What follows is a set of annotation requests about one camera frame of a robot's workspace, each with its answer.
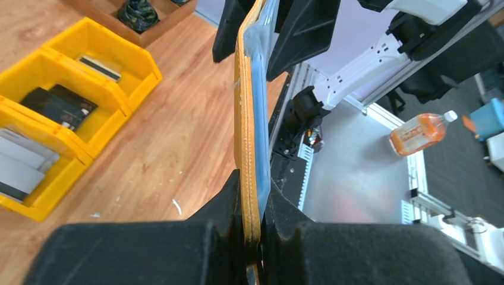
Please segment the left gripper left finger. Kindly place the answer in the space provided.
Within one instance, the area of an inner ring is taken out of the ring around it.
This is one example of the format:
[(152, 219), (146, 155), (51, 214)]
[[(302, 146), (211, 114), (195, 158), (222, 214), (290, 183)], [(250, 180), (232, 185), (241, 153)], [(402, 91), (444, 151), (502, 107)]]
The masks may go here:
[(190, 218), (54, 230), (24, 284), (243, 284), (240, 173)]

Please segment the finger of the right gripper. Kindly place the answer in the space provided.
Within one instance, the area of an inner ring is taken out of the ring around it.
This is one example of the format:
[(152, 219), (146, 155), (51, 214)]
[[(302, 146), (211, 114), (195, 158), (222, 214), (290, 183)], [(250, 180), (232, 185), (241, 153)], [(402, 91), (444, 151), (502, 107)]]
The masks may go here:
[(280, 1), (275, 23), (278, 38), (267, 65), (266, 79), (330, 48), (340, 0)]
[(234, 53), (239, 27), (254, 3), (255, 0), (225, 0), (212, 47), (214, 63), (220, 63)]

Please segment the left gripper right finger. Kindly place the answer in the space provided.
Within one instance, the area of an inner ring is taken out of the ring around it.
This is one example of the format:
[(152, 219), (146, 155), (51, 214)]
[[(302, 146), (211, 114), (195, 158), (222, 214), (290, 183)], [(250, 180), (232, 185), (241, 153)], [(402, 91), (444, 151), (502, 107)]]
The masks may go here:
[(264, 284), (470, 284), (457, 251), (417, 224), (318, 223), (272, 185)]

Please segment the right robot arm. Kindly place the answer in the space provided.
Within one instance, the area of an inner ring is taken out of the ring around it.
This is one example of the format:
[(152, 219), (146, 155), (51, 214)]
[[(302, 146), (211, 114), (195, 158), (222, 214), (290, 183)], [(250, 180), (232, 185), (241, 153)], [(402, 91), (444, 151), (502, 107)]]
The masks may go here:
[[(389, 68), (418, 62), (443, 48), (490, 1), (361, 1), (371, 11), (396, 15), (377, 42), (336, 74), (295, 96), (282, 130), (291, 136), (318, 126), (344, 97)], [(242, 58), (259, 47), (266, 79), (328, 50), (339, 1), (226, 1), (213, 60)]]

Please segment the black card holders in bin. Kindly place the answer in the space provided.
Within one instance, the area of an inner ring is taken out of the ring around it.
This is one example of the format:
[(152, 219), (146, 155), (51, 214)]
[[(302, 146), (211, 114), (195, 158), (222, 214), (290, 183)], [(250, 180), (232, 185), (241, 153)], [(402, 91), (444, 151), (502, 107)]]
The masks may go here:
[(97, 104), (60, 84), (49, 90), (37, 87), (20, 104), (73, 131), (97, 109)]

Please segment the grey cards in left bin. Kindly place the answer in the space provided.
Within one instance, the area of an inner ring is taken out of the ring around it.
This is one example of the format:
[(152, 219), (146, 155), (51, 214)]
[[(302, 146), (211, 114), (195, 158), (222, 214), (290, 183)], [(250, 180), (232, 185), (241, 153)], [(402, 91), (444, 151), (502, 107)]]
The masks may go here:
[(1, 195), (24, 202), (59, 159), (38, 142), (1, 128)]

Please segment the wooden compartment tray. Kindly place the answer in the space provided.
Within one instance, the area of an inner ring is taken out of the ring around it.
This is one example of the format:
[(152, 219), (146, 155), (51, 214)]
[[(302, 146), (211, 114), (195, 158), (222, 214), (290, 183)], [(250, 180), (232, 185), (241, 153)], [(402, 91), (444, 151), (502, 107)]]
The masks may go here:
[(145, 48), (192, 14), (198, 1), (68, 0), (64, 3)]

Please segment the orange drink bottle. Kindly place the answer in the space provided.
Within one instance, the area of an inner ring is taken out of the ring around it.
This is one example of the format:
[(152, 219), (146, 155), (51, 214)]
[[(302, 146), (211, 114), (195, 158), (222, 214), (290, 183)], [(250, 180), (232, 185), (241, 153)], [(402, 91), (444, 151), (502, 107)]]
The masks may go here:
[(409, 156), (441, 142), (447, 133), (449, 123), (457, 120), (458, 115), (450, 110), (444, 114), (422, 113), (389, 134), (389, 142), (400, 156)]

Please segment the yellow three-compartment bin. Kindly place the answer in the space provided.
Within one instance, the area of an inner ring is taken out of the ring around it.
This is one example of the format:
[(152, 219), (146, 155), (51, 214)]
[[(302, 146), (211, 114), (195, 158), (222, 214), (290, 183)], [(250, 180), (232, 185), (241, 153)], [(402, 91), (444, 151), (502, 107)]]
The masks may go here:
[(1, 207), (44, 220), (90, 167), (162, 75), (151, 54), (84, 18), (1, 72), (1, 132), (53, 153), (29, 169), (1, 154)]

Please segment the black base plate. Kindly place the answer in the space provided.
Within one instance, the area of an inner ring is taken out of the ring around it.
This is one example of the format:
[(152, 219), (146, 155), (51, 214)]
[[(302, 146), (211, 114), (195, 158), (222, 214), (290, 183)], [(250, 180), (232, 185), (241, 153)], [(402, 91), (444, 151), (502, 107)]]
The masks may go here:
[(286, 146), (279, 134), (281, 122), (291, 106), (289, 100), (306, 86), (307, 71), (291, 68), (269, 121), (270, 145), (273, 147), (270, 169), (275, 186), (299, 210), (303, 210), (314, 150), (303, 144), (303, 136)]

